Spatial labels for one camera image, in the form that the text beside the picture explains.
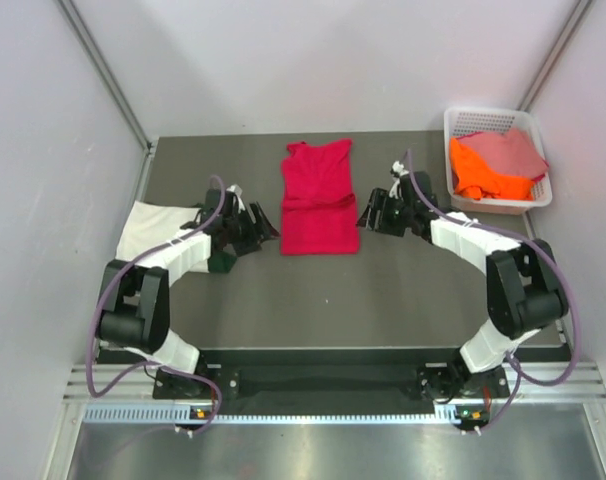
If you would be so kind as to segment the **crimson red t-shirt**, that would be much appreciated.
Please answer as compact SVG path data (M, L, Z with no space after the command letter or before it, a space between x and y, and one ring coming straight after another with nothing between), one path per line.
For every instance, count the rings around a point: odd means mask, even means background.
M287 145L281 162L281 253L347 255L359 251L357 199L352 186L352 141Z

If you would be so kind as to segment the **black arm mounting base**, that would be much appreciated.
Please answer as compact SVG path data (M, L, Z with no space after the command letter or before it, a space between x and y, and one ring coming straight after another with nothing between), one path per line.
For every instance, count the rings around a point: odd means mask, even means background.
M234 398L394 392L421 401L509 395L502 367L471 374L455 348L238 348L202 354L207 377Z

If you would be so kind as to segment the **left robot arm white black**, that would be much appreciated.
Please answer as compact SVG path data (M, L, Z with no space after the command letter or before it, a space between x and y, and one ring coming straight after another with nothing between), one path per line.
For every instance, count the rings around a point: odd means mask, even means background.
M280 236L241 194L233 185L208 190L194 207L135 202L104 271L96 338L177 370L175 384L188 396L203 394L210 374L199 349L170 327L171 286L188 273L227 274Z

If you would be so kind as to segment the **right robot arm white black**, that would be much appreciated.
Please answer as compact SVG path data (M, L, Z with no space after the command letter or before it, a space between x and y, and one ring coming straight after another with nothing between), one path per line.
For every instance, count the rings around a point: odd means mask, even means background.
M402 237L407 231L466 261L486 279L489 319L450 362L450 384L470 396L489 372L526 340L569 312L549 245L479 223L463 212L441 211L429 175L393 165L388 190L372 190L357 225Z

